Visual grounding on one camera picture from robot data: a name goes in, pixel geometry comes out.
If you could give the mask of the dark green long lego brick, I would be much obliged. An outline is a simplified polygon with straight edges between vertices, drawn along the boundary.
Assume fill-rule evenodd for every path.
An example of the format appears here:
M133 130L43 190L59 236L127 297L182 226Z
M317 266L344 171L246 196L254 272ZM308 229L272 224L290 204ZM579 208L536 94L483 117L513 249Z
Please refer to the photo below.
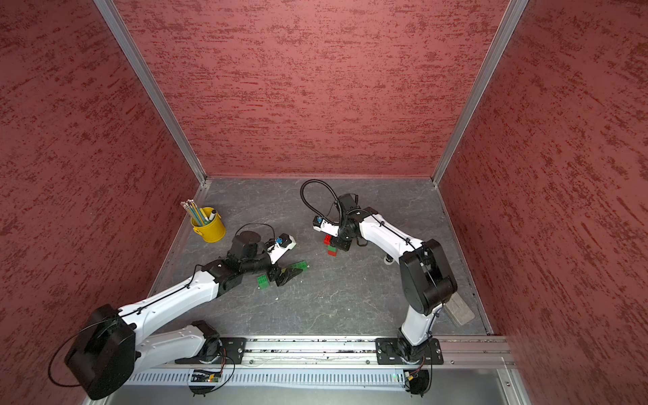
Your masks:
M302 271L306 271L309 268L309 264L306 261L301 261L298 263L293 263L290 265L291 269L300 269Z

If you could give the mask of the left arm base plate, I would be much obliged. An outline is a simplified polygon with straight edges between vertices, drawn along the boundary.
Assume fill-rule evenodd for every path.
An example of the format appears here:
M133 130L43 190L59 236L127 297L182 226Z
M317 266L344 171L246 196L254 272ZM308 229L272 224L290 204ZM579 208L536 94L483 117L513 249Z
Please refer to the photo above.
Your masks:
M190 358L177 359L178 365L217 366L224 362L240 365L246 350L247 339L244 337L221 337L208 339L202 349Z

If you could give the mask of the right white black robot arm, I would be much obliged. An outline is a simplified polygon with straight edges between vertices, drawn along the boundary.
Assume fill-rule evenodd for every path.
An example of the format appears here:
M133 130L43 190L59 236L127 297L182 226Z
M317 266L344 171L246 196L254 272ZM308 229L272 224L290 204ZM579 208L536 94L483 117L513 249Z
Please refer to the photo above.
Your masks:
M430 349L433 323L458 290L443 247L434 239L422 241L400 231L374 209L361 208L350 193L342 195L336 205L341 214L337 225L322 219L314 226L334 241L368 241L399 266L408 312L398 331L395 351L407 362L416 361Z

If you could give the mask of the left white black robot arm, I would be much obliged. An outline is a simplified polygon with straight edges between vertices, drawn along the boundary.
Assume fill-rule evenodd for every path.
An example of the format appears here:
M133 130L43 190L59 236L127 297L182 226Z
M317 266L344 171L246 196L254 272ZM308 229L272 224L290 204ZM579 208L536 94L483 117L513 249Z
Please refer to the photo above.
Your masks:
M172 332L160 329L238 286L247 273L284 285L293 276L278 266L296 240L283 233L262 242L258 233L234 237L223 258L195 266L191 277L139 302L95 309L75 336L64 363L92 400L106 398L134 374L178 359L219 357L219 334L204 321Z

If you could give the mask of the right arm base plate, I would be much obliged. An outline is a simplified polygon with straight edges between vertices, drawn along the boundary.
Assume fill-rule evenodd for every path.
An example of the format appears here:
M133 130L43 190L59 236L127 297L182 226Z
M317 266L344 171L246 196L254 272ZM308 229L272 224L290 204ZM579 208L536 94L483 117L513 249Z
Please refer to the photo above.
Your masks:
M376 359L381 366L440 366L444 364L443 354L438 339L431 337L418 346L411 345L405 338L389 339L380 337L375 341Z

